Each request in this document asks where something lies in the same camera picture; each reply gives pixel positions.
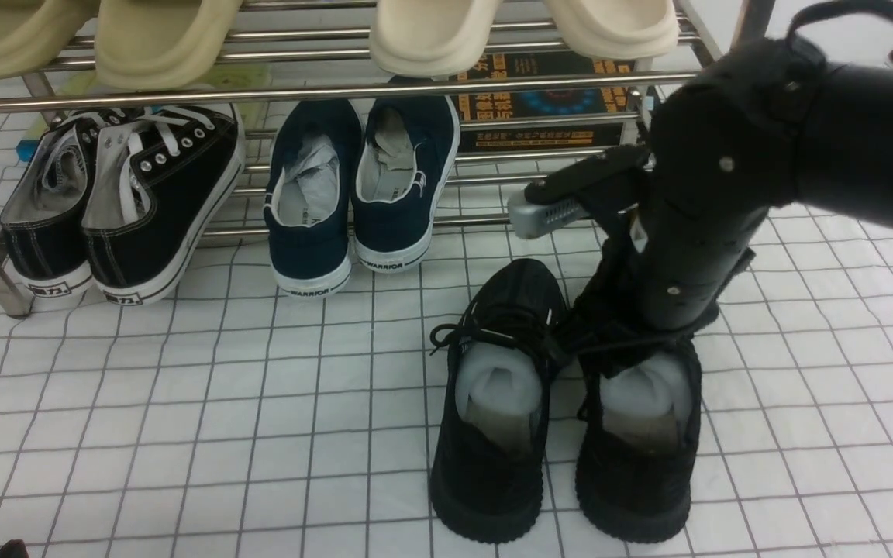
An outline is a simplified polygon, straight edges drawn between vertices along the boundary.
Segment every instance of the grid pattern floor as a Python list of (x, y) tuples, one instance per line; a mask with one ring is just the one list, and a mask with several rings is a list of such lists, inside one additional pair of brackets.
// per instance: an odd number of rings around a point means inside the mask
[[(0, 211), (31, 118), (0, 117)], [(453, 188), (440, 214), (500, 212), (512, 188)], [(259, 219), (259, 200), (219, 216)], [(893, 557), (893, 232), (804, 206), (773, 212), (697, 338), (708, 420), (680, 536), (625, 545), (578, 511), (575, 370), (553, 390), (531, 533), (478, 545), (433, 517), (447, 371), (429, 331), (515, 257), (545, 262), (573, 299), (600, 241), (586, 225), (536, 241), (444, 230), (418, 270), (354, 269), (313, 303), (277, 296), (266, 243), (202, 248), (153, 306), (89, 292), (21, 322), (0, 310), (0, 544), (25, 539), (34, 558)]]

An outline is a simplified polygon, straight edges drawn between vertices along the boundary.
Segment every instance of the cream slipper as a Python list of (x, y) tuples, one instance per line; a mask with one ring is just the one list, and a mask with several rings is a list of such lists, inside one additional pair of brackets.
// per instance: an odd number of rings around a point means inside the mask
[(678, 45), (672, 0), (546, 0), (574, 52), (595, 59), (659, 57)]
[(378, 0), (371, 57), (412, 78), (459, 74), (478, 63), (503, 0)]
[(190, 84), (215, 64), (243, 0), (102, 0), (99, 81), (124, 89)]
[(0, 0), (0, 78), (39, 70), (98, 11), (98, 0)]

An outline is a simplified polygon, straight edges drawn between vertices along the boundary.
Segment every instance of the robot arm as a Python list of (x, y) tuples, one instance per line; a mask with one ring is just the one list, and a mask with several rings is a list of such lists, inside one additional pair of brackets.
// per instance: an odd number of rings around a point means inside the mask
[(893, 1), (816, 4), (786, 39), (727, 54), (657, 110), (647, 147), (612, 148), (515, 195), (515, 233), (538, 237), (590, 215), (624, 236), (619, 213), (635, 206), (613, 280), (649, 338), (715, 318), (770, 208), (803, 202), (893, 227), (893, 70), (830, 64), (798, 35), (859, 12), (893, 22)]

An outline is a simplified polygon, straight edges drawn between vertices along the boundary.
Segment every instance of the shoe rack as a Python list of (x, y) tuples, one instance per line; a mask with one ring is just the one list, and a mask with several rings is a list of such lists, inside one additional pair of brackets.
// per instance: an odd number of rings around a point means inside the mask
[[(713, 41), (705, 27), (705, 21), (699, 17), (692, 7), (694, 0), (676, 0), (678, 19), (681, 25), (681, 49), (690, 47), (698, 63), (706, 67), (718, 60), (723, 50)], [(766, 32), (774, 10), (775, 0), (742, 0), (734, 43), (759, 38)], [(352, 8), (373, 8), (375, 0), (247, 0), (241, 11), (266, 12), (290, 10), (341, 10)], [(487, 53), (518, 52), (555, 52), (567, 50), (560, 41), (557, 28), (552, 21), (518, 21), (497, 22), (492, 27), (492, 42), (487, 46)], [(550, 41), (517, 41), (520, 32), (553, 32)], [(226, 48), (220, 54), (219, 64), (241, 63), (273, 63), (283, 64), (286, 61), (325, 61), (365, 60), (369, 53), (366, 47), (327, 47), (315, 50), (285, 49), (284, 44), (293, 41), (333, 41), (343, 39), (366, 39), (369, 29), (366, 27), (332, 28), (332, 29), (277, 29), (277, 31), (234, 31), (226, 38)], [(504, 36), (504, 42), (498, 37)], [(65, 50), (85, 50), (95, 43), (93, 36), (76, 36)], [(235, 43), (269, 43), (270, 49), (254, 52), (231, 52), (230, 45)], [(556, 116), (543, 118), (523, 118), (506, 121), (468, 123), (463, 130), (503, 130), (506, 128), (524, 128), (526, 126), (548, 127), (563, 124), (595, 124), (625, 123), (627, 130), (623, 133), (624, 141), (634, 141), (638, 123), (650, 122), (650, 113), (644, 108), (649, 95), (658, 95), (657, 86), (683, 84), (698, 74), (691, 71), (652, 71), (652, 60), (639, 60), (634, 74), (620, 75), (564, 75), (564, 77), (531, 77), (508, 78), (504, 81), (440, 81), (435, 84), (394, 85), (394, 84), (348, 84), (337, 86), (307, 86), (307, 88), (264, 88), (246, 89), (245, 91), (165, 91), (148, 93), (112, 93), (112, 95), (79, 95), (57, 96), (54, 94), (47, 73), (54, 71), (84, 71), (95, 68), (95, 60), (90, 56), (61, 56), (49, 66), (35, 74), (27, 74), (22, 81), (29, 89), (29, 98), (0, 98), (0, 113), (38, 112), (47, 122), (64, 116), (64, 111), (82, 109), (82, 107), (128, 107), (145, 105), (176, 105), (177, 103), (206, 102), (296, 102), (306, 99), (326, 98), (387, 98), (387, 96), (403, 95), (461, 95), (461, 93), (489, 93), (500, 91), (546, 91), (547, 89), (586, 89), (586, 88), (626, 88), (630, 91), (630, 112), (613, 115)], [(270, 140), (276, 130), (255, 129), (247, 131), (249, 140)], [(493, 164), (512, 161), (581, 158), (604, 150), (609, 146), (589, 149), (557, 149), (520, 153), (468, 153), (457, 156), (458, 165)], [(270, 165), (266, 162), (248, 164), (248, 174), (266, 174)], [(492, 174), (491, 176), (454, 177), (447, 182), (447, 187), (463, 188), (479, 186), (479, 184), (528, 184), (529, 181), (541, 179), (543, 174)], [(234, 195), (239, 197), (255, 197), (262, 195), (263, 188), (238, 187)], [(437, 227), (460, 226), (506, 226), (508, 218), (504, 213), (499, 215), (447, 216), (436, 220)], [(208, 241), (238, 240), (256, 238), (267, 235), (265, 227), (220, 227), (206, 230)], [(2, 243), (0, 230), (0, 305), (6, 314), (14, 318), (24, 318), (31, 311), (32, 300), (20, 287), (15, 286), (4, 272), (6, 250)]]

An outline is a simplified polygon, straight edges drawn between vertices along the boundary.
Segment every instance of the black sneaker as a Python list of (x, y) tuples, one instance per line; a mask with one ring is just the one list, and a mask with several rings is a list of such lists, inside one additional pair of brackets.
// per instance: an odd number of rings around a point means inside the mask
[(546, 266), (520, 259), (488, 280), (460, 324), (432, 332), (433, 345), (450, 347), (450, 379), (429, 499), (460, 536), (506, 543), (536, 522), (550, 382), (559, 371), (545, 347), (566, 311)]
[(25, 173), (2, 209), (0, 225), (19, 282), (41, 298), (91, 285), (81, 215), (95, 183), (95, 148), (103, 128), (142, 110), (72, 112), (40, 137)]
[(164, 106), (99, 141), (81, 222), (95, 283), (114, 304), (159, 301), (243, 171), (242, 119), (233, 105)]
[[(606, 332), (618, 329), (626, 338), (634, 332), (610, 320), (619, 312), (616, 301), (624, 300), (611, 290), (613, 278), (623, 276), (619, 268), (633, 247), (625, 230), (609, 233), (598, 273), (560, 328), (561, 342), (571, 326), (596, 332), (605, 324)], [(575, 324), (583, 315), (588, 317)], [(584, 516), (610, 536), (662, 543), (684, 528), (691, 510), (702, 368), (691, 335), (659, 343), (653, 356), (631, 350), (578, 357), (586, 385), (578, 418), (588, 422), (575, 476), (578, 502)]]

